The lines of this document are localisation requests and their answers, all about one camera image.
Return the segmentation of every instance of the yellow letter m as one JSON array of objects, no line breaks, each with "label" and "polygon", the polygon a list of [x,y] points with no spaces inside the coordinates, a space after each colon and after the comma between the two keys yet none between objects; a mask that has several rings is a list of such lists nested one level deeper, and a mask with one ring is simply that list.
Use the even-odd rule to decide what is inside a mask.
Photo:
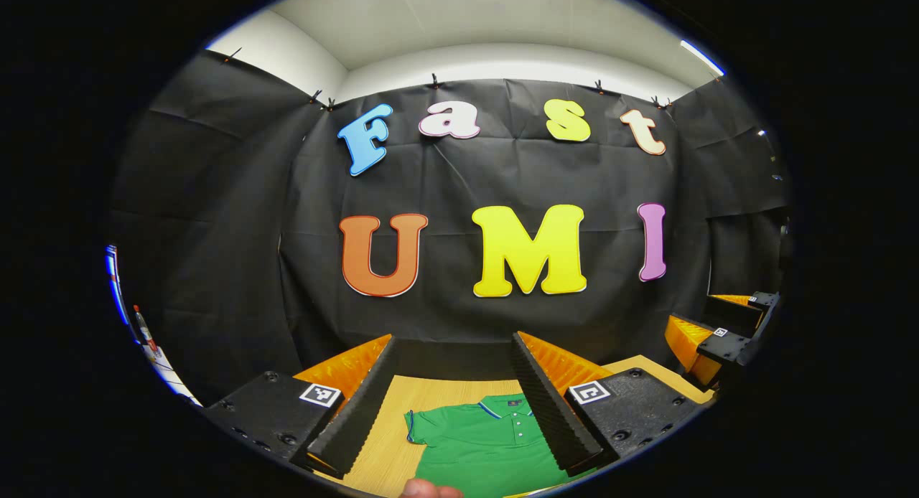
[{"label": "yellow letter m", "polygon": [[476,296],[508,296],[514,286],[505,280],[505,260],[520,290],[528,294],[536,286],[542,267],[549,262],[549,275],[541,288],[547,294],[580,292],[587,288],[581,275],[578,229],[584,219],[581,207],[552,206],[542,219],[536,239],[509,207],[482,207],[472,221],[482,228],[482,281],[472,288]]}]

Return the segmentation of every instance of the white wall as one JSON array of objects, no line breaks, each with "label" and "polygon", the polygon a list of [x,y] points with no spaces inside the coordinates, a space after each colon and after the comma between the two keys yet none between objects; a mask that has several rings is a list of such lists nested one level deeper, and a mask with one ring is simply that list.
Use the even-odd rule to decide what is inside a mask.
[{"label": "white wall", "polygon": [[239,47],[243,49],[233,59],[259,67],[308,95],[322,89],[322,101],[338,99],[336,93],[347,75],[345,66],[273,11],[262,11],[230,28],[207,49],[232,55]]},{"label": "white wall", "polygon": [[438,47],[381,60],[347,74],[337,92],[344,102],[381,90],[431,82],[506,78],[549,80],[594,86],[643,100],[657,96],[666,102],[685,95],[691,87],[646,67],[614,57],[545,44],[464,44]]}]

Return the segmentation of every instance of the green shirt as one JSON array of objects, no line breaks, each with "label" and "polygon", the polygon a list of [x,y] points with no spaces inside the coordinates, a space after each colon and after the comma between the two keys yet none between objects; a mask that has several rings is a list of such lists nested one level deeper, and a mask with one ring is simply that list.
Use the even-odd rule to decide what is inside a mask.
[{"label": "green shirt", "polygon": [[416,478],[465,498],[499,498],[565,484],[523,394],[405,414],[408,440],[425,443]]}]

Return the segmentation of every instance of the white ceiling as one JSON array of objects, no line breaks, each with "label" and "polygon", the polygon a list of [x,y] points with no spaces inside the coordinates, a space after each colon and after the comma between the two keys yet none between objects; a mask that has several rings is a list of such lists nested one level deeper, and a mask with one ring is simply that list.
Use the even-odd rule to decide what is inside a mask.
[{"label": "white ceiling", "polygon": [[682,37],[628,0],[284,0],[271,10],[349,70],[432,47],[516,42],[618,57],[690,87],[712,80]]}]

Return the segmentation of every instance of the blue letter f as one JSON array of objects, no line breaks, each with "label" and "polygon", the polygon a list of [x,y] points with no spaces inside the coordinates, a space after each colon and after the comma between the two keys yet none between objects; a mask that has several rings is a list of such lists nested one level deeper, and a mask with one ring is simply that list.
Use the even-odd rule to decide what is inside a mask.
[{"label": "blue letter f", "polygon": [[[376,148],[371,139],[377,138],[377,141],[386,141],[390,131],[386,128],[386,123],[379,118],[393,113],[393,108],[380,103],[365,113],[358,119],[355,119],[341,131],[338,131],[339,138],[345,138],[347,149],[351,152],[351,177],[362,174],[367,168],[370,168],[377,162],[386,157],[386,149],[383,147]],[[370,128],[365,123],[370,121]]]}]

